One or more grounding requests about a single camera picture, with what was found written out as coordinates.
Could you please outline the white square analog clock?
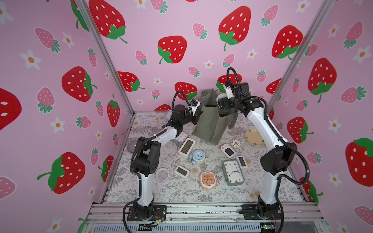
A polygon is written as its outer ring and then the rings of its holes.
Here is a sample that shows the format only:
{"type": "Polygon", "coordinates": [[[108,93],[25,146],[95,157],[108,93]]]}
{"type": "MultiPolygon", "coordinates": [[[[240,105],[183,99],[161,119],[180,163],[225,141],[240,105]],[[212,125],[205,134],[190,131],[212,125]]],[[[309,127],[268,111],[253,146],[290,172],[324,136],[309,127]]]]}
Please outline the white square analog clock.
{"type": "Polygon", "coordinates": [[[222,93],[222,94],[219,94],[217,96],[216,101],[219,102],[220,100],[227,99],[227,98],[228,98],[227,94],[226,93],[222,93]]]}

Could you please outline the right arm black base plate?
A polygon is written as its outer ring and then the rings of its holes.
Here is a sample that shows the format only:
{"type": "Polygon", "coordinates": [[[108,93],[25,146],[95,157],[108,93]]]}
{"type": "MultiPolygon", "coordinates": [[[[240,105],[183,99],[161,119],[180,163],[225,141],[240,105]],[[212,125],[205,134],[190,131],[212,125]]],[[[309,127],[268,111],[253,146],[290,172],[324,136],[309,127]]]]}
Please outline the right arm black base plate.
{"type": "Polygon", "coordinates": [[[283,216],[278,204],[244,204],[239,213],[245,220],[281,220],[283,216]]]}

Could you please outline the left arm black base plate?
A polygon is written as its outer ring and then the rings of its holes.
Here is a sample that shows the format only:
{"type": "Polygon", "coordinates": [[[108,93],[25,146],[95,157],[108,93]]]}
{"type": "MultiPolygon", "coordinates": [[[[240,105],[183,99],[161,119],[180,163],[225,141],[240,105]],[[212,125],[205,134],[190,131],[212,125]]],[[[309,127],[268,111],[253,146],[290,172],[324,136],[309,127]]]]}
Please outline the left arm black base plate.
{"type": "Polygon", "coordinates": [[[127,221],[156,221],[164,219],[167,215],[166,205],[154,205],[150,208],[145,208],[144,206],[137,205],[131,206],[126,220],[127,221]]]}

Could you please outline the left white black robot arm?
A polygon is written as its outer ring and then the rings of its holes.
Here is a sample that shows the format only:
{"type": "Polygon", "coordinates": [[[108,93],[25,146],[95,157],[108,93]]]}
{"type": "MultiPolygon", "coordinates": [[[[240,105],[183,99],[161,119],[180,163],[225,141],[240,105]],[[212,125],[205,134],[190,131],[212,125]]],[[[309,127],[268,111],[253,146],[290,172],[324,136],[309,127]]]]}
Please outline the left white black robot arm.
{"type": "Polygon", "coordinates": [[[190,106],[181,104],[172,109],[172,115],[161,132],[146,138],[140,137],[132,155],[130,172],[139,179],[139,197],[136,199],[137,206],[149,207],[153,204],[153,174],[156,172],[161,147],[169,141],[176,139],[183,131],[184,125],[198,123],[203,113],[200,101],[192,101],[190,106]]]}

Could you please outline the blue twin-bell alarm clock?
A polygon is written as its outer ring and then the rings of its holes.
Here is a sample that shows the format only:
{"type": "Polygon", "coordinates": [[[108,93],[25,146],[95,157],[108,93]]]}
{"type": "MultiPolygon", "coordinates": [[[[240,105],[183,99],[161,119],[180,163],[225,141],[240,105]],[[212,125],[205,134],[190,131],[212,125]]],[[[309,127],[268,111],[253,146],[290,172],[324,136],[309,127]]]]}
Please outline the blue twin-bell alarm clock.
{"type": "Polygon", "coordinates": [[[201,165],[206,160],[206,154],[202,150],[196,150],[192,154],[189,155],[188,161],[192,165],[201,165]]]}

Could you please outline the grey-green canvas tote bag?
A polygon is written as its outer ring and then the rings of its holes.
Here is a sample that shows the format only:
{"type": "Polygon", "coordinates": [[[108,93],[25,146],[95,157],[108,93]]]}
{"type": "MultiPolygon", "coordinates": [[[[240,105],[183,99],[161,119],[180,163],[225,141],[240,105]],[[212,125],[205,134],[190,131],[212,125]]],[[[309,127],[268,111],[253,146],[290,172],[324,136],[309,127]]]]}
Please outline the grey-green canvas tote bag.
{"type": "Polygon", "coordinates": [[[224,110],[218,107],[215,90],[205,90],[201,93],[200,102],[203,114],[192,132],[192,135],[218,145],[227,128],[234,127],[238,113],[235,109],[224,110]]]}

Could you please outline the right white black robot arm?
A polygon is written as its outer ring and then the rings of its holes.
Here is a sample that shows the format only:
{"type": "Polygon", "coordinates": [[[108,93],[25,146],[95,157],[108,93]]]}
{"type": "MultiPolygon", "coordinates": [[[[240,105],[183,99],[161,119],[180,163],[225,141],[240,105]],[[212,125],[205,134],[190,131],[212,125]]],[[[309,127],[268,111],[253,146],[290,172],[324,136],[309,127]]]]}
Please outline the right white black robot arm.
{"type": "Polygon", "coordinates": [[[257,209],[261,215],[275,211],[279,206],[278,191],[280,176],[284,174],[294,157],[294,143],[288,142],[274,127],[267,115],[267,104],[259,97],[244,94],[242,88],[247,83],[223,85],[224,94],[217,97],[217,104],[224,110],[235,109],[250,120],[264,139],[267,153],[260,158],[260,164],[265,170],[261,195],[258,197],[257,209]]]}

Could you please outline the white timer orange button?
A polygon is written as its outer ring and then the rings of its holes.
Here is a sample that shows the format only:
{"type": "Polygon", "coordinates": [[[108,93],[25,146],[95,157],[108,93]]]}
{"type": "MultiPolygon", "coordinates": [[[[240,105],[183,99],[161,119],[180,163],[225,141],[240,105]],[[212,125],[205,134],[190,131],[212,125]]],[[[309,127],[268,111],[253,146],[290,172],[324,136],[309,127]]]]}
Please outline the white timer orange button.
{"type": "Polygon", "coordinates": [[[233,158],[236,156],[236,152],[234,151],[234,149],[229,145],[229,144],[223,144],[221,147],[220,147],[221,151],[223,152],[223,154],[227,157],[227,158],[233,158]]]}

